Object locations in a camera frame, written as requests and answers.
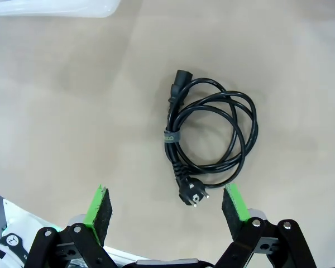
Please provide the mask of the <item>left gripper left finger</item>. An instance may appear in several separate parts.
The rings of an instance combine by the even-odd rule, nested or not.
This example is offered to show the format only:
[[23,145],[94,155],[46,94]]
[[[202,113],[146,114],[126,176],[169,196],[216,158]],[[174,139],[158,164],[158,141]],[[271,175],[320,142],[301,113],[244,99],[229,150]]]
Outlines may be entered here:
[[76,259],[87,267],[117,267],[103,248],[111,216],[109,190],[100,185],[81,222],[62,231],[53,227],[38,230],[24,267],[68,267]]

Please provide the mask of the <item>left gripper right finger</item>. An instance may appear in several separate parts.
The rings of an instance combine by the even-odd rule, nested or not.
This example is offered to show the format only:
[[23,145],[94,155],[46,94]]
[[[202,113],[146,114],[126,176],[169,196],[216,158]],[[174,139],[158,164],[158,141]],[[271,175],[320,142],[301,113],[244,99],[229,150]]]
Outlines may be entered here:
[[299,224],[270,223],[262,211],[247,208],[236,184],[223,189],[222,211],[233,242],[215,267],[247,267],[254,254],[265,255],[272,267],[316,267]]

